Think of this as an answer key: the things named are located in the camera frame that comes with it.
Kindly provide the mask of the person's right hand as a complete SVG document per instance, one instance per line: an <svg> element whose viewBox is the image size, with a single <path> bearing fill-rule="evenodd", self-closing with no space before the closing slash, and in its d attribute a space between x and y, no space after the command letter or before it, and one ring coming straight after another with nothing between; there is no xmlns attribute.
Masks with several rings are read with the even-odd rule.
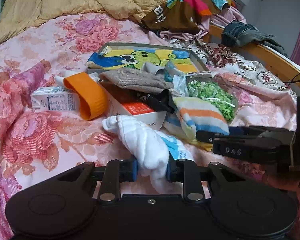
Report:
<svg viewBox="0 0 300 240"><path fill-rule="evenodd" d="M262 181L277 189L300 193L300 174L288 171L279 173L275 165L260 165L260 170L264 171Z"/></svg>

